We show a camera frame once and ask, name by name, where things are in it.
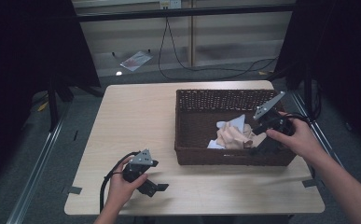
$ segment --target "wooden table top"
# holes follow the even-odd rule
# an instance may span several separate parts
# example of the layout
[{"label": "wooden table top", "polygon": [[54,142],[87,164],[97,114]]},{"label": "wooden table top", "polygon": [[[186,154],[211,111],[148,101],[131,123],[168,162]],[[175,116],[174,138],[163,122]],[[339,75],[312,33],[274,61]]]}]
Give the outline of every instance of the wooden table top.
[{"label": "wooden table top", "polygon": [[262,215],[321,213],[325,205],[305,161],[287,167],[241,165],[180,166],[174,151],[175,95],[180,89],[272,90],[269,81],[221,81],[114,85],[107,88],[79,164],[64,211],[99,214],[103,177],[123,156],[150,149],[159,165],[149,179],[169,184],[152,198],[135,191],[121,215]]}]

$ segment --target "black cable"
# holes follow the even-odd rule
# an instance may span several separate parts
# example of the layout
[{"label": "black cable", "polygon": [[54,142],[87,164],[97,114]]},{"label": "black cable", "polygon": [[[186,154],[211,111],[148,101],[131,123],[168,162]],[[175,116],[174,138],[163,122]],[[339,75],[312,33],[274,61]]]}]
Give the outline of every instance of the black cable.
[{"label": "black cable", "polygon": [[[165,36],[166,36],[166,31],[168,30],[169,28],[169,33],[170,33],[170,36],[171,36],[171,39],[172,39],[172,46],[174,48],[174,55],[176,57],[176,60],[177,62],[184,68],[184,69],[187,69],[188,71],[192,71],[192,72],[199,72],[199,71],[211,71],[211,70],[222,70],[222,71],[234,71],[234,72],[241,72],[239,74],[236,74],[234,76],[230,76],[230,77],[220,77],[220,78],[212,78],[212,79],[200,79],[200,80],[220,80],[220,79],[227,79],[227,78],[233,78],[233,77],[238,77],[238,76],[241,76],[243,74],[246,74],[248,72],[254,72],[254,71],[258,71],[258,70],[261,70],[261,69],[264,69],[266,67],[268,67],[271,63],[273,63],[278,57],[274,58],[274,59],[262,59],[262,60],[258,60],[258,61],[255,61],[253,62],[250,67],[246,70],[243,70],[243,69],[233,69],[233,68],[201,68],[201,69],[193,69],[193,68],[188,68],[188,67],[185,67],[179,60],[178,56],[177,56],[177,51],[176,51],[176,48],[175,48],[175,44],[174,44],[174,37],[172,35],[172,29],[171,29],[171,25],[169,23],[169,20],[168,18],[166,18],[166,25],[165,25],[165,30],[163,32],[163,36],[162,36],[162,41],[161,41],[161,44],[160,44],[160,54],[159,54],[159,60],[158,60],[158,67],[159,67],[159,70],[160,70],[160,73],[166,77],[167,79],[170,79],[170,80],[191,80],[190,78],[172,78],[172,77],[167,77],[162,69],[160,68],[160,56],[161,56],[161,53],[162,53],[162,47],[163,47],[163,43],[164,43],[164,40],[165,40]],[[256,64],[256,63],[259,63],[259,62],[262,62],[262,61],[270,61],[268,64],[266,64],[265,66],[263,67],[260,67],[258,69],[252,69],[253,66]]]},{"label": "black cable", "polygon": [[107,185],[107,182],[110,180],[111,176],[114,174],[114,171],[119,167],[120,164],[122,164],[123,161],[125,161],[128,157],[130,156],[135,156],[137,154],[139,154],[140,151],[138,152],[131,152],[129,154],[127,154],[126,156],[124,156],[121,160],[119,160],[117,162],[117,164],[113,167],[113,169],[111,169],[111,171],[104,177],[104,182],[101,185],[101,193],[100,193],[100,212],[102,212],[102,210],[104,209],[104,189]]}]

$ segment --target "basket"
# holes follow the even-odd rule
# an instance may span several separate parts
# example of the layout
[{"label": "basket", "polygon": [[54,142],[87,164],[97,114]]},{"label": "basket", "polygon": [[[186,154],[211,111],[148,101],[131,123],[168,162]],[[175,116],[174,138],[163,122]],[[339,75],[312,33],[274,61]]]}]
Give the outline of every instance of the basket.
[{"label": "basket", "polygon": [[[216,139],[218,121],[228,121],[246,115],[252,129],[258,105],[277,94],[269,90],[178,90],[176,92],[175,141],[180,165],[255,165],[287,166],[296,156],[289,148],[275,154],[251,155],[249,149],[207,148]],[[279,102],[275,108],[285,111]]]}]

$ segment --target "crumpled beige cloth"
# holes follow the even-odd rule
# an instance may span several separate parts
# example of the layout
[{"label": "crumpled beige cloth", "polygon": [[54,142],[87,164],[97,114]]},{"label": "crumpled beige cloth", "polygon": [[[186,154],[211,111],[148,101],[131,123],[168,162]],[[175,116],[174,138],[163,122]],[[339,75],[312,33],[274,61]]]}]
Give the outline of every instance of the crumpled beige cloth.
[{"label": "crumpled beige cloth", "polygon": [[241,133],[237,127],[230,126],[230,123],[226,122],[217,131],[216,142],[226,149],[243,149],[258,146],[265,137],[264,133],[255,135],[249,124],[244,124],[243,133]]}]

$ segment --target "power outlet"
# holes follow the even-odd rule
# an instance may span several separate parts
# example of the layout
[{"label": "power outlet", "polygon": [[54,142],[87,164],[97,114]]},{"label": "power outlet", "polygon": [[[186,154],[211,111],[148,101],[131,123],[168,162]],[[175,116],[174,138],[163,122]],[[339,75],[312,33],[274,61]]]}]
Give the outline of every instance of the power outlet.
[{"label": "power outlet", "polygon": [[169,9],[171,8],[170,0],[160,0],[160,9]]},{"label": "power outlet", "polygon": [[181,8],[181,0],[171,0],[171,9]]}]

